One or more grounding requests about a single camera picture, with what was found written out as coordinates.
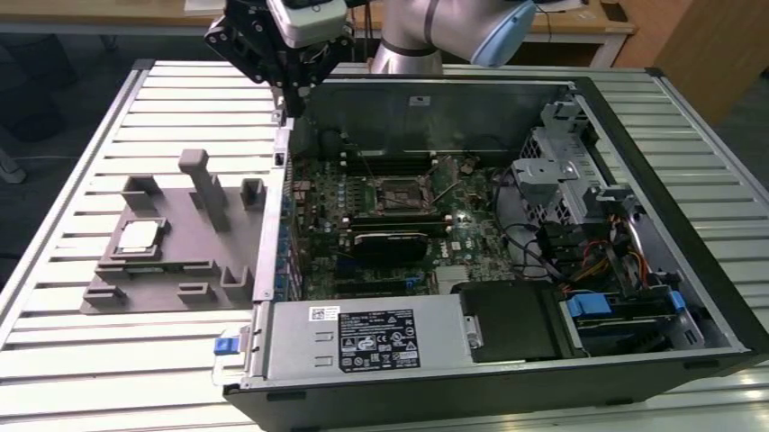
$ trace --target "barcode sticker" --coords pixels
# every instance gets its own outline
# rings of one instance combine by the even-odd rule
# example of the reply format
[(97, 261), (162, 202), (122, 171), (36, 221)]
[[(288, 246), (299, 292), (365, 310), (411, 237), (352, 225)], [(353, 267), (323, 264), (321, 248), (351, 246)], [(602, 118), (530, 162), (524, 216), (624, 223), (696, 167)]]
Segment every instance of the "barcode sticker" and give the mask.
[(309, 321), (335, 321), (339, 319), (339, 306), (309, 307)]

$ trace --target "wooden desk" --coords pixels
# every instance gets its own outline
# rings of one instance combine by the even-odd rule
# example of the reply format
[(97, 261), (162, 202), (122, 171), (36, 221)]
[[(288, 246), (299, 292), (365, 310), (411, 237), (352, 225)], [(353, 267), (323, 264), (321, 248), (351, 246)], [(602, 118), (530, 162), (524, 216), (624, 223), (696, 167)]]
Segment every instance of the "wooden desk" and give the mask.
[[(372, 4), (371, 15), (379, 34), (379, 2)], [(361, 8), (353, 16), (361, 28)], [(213, 18), (185, 15), (184, 0), (0, 0), (0, 32), (198, 36)], [(548, 18), (547, 27), (547, 18), (536, 16), (526, 41), (598, 45), (591, 66), (610, 67), (634, 25), (611, 22), (598, 0), (584, 8), (551, 13)]]

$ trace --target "blue latch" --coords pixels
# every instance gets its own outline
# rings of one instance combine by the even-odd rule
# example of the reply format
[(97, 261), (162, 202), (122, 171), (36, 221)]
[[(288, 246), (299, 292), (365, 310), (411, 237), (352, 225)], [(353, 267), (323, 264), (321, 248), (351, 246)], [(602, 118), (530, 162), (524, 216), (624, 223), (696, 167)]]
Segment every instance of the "blue latch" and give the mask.
[(683, 296), (678, 291), (670, 291), (667, 293), (670, 297), (670, 301), (672, 302), (672, 307), (675, 308), (675, 312), (680, 312), (686, 309), (686, 302), (683, 301)]
[(216, 356), (233, 356), (240, 354), (239, 351), (240, 340), (239, 337), (216, 337), (213, 342), (213, 354)]
[(566, 307), (572, 317), (580, 317), (582, 315), (606, 315), (611, 313), (606, 296), (599, 293), (574, 295), (566, 301)]

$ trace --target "floor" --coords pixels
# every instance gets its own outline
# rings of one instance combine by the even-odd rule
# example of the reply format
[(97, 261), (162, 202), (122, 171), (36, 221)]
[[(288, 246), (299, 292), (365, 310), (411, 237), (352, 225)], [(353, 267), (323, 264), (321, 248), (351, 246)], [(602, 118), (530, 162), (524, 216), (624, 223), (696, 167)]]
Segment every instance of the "floor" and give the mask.
[[(0, 128), (2, 148), (26, 170), (22, 184), (0, 182), (0, 288), (50, 208), (77, 157), (134, 59), (217, 59), (197, 38), (120, 37), (118, 50), (105, 52), (94, 36), (61, 36), (78, 81), (54, 92), (66, 128), (40, 142), (21, 144)], [(0, 52), (0, 83), (14, 75), (6, 54)], [(716, 128), (726, 144), (762, 184), (769, 186), (769, 80), (759, 79)]]

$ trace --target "metal bracket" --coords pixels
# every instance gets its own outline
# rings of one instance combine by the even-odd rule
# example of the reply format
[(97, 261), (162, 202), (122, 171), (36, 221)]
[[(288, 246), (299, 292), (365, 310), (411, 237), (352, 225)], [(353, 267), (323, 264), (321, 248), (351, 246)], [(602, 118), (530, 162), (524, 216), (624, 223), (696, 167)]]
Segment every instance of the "metal bracket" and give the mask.
[(559, 191), (559, 183), (579, 178), (571, 166), (563, 166), (554, 159), (512, 161), (512, 175), (531, 205), (548, 205)]

